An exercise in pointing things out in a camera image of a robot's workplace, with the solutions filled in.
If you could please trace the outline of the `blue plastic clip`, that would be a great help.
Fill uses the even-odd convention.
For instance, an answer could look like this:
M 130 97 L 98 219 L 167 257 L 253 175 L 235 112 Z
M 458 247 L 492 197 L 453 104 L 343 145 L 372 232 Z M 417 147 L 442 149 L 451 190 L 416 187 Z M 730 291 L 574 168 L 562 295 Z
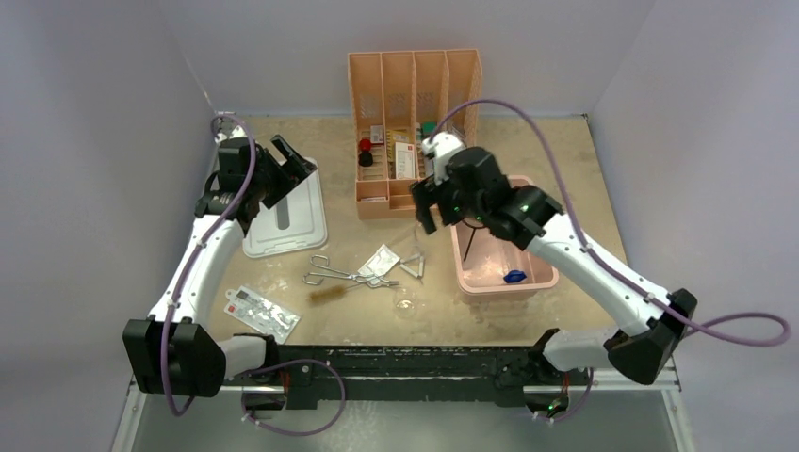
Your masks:
M 503 276 L 503 281 L 506 284 L 516 284 L 525 281 L 528 278 L 527 274 L 522 270 L 511 270 Z

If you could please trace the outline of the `metal crucible tongs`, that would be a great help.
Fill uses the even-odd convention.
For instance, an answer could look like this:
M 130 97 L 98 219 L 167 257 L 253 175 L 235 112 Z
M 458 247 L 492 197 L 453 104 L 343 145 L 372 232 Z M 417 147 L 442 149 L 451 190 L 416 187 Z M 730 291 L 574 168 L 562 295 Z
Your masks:
M 324 255 L 312 255 L 309 258 L 309 264 L 313 270 L 302 276 L 302 281 L 308 285 L 319 286 L 322 285 L 326 279 L 347 281 L 366 285 L 370 288 L 395 287 L 400 285 L 398 281 L 389 280 L 384 276 L 377 276 L 374 274 L 363 275 L 357 272 L 353 273 L 333 268 L 330 266 L 330 259 Z

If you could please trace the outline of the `small clear glass beaker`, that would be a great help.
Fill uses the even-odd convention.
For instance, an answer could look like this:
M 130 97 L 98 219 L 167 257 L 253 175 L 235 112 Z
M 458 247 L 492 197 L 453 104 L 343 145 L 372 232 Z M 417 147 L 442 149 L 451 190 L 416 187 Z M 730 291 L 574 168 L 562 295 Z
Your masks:
M 393 310 L 400 318 L 413 317 L 416 314 L 416 293 L 407 288 L 399 288 L 394 293 Z

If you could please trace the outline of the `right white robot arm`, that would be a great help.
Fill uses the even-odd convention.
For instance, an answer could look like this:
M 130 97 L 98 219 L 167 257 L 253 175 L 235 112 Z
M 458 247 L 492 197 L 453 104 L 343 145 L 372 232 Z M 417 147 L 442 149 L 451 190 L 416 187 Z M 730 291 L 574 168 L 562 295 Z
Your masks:
M 435 232 L 431 208 L 454 225 L 474 219 L 491 235 L 547 262 L 614 320 L 608 331 L 556 331 L 531 354 L 529 370 L 542 383 L 579 367 L 612 367 L 640 384 L 653 383 L 686 334 L 681 316 L 697 306 L 686 289 L 673 292 L 620 262 L 583 231 L 562 206 L 533 185 L 513 185 L 495 157 L 456 143 L 423 147 L 432 174 L 411 186 L 416 217 Z

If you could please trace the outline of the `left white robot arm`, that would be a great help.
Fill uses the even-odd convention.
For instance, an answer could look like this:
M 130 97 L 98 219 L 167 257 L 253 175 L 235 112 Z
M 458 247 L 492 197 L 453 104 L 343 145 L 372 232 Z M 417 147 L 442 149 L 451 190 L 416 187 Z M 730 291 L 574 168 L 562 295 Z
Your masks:
M 277 204 L 317 170 L 282 136 L 270 142 L 280 159 L 246 137 L 219 143 L 219 167 L 195 203 L 191 237 L 178 269 L 149 314 L 129 320 L 123 329 L 142 392 L 212 397 L 227 379 L 242 373 L 259 385 L 280 376 L 272 335 L 237 333 L 218 342 L 205 328 L 225 269 L 259 211 Z

